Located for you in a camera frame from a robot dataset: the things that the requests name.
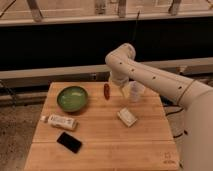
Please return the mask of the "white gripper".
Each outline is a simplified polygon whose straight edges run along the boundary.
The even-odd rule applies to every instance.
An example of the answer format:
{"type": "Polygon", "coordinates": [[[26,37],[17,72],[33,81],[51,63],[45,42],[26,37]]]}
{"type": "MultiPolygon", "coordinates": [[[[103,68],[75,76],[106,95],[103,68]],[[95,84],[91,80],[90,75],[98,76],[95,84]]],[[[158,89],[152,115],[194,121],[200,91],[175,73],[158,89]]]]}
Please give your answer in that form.
{"type": "Polygon", "coordinates": [[[121,93],[124,98],[128,98],[130,96],[130,85],[127,84],[129,82],[128,76],[116,71],[111,71],[109,80],[115,85],[122,87],[121,93]]]}

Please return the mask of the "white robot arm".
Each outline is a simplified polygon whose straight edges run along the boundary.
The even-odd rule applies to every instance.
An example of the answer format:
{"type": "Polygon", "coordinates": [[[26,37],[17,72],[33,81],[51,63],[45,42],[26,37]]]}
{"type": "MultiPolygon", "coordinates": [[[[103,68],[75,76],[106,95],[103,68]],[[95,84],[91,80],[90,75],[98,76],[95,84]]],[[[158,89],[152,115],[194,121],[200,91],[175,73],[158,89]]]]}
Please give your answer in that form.
{"type": "Polygon", "coordinates": [[[213,171],[213,87],[135,61],[135,48],[124,43],[105,57],[110,80],[124,87],[133,79],[184,108],[182,171],[213,171]]]}

